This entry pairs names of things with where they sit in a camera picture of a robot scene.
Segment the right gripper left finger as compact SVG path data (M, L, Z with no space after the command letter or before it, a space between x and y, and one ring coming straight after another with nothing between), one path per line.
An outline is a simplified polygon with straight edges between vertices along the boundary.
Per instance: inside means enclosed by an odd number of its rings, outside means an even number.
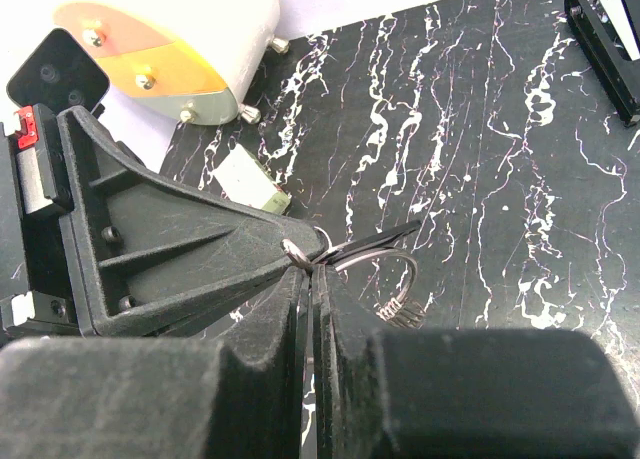
M212 339L24 339L1 353L5 458L295 458L308 276Z

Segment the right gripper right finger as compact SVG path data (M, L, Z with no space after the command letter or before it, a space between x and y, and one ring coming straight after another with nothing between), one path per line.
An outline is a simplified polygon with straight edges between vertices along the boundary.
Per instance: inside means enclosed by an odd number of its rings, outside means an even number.
M632 458L639 424L613 366L563 329L411 329L339 274L312 275L321 458Z

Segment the metal keyring with clips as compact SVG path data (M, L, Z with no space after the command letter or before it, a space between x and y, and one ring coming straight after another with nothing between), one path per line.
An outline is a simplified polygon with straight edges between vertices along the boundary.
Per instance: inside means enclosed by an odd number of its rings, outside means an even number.
M317 257L306 254L290 239L281 241L281 249L291 263L306 272L317 265L330 266L343 279L348 279L348 271L368 269L369 278L362 282L358 298L387 324L401 328L420 328L426 316L425 306L411 298L419 272L419 264L414 255L404 247L407 235L391 246L383 246L357 253L337 264L315 264L314 260L329 248L341 244L331 241L328 233L316 226L314 230L324 241L325 248Z

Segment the black car key fob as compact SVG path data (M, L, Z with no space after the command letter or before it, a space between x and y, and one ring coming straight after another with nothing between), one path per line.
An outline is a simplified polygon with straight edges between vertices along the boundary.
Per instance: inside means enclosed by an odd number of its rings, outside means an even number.
M321 254L318 258L316 258L314 260L314 263L325 263L333 265L357 253L365 252L370 249L383 246L391 246L395 244L399 239L419 230L421 228L421 225L421 220L412 220L359 240L344 242L335 245Z

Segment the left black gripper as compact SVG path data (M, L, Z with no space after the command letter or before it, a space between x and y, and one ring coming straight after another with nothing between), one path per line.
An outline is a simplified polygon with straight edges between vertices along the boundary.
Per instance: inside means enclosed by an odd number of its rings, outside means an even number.
M281 278L283 240L310 257L323 251L305 221L217 198L128 156L93 117L109 86L61 28L7 83L17 110L1 129L4 339L190 336Z

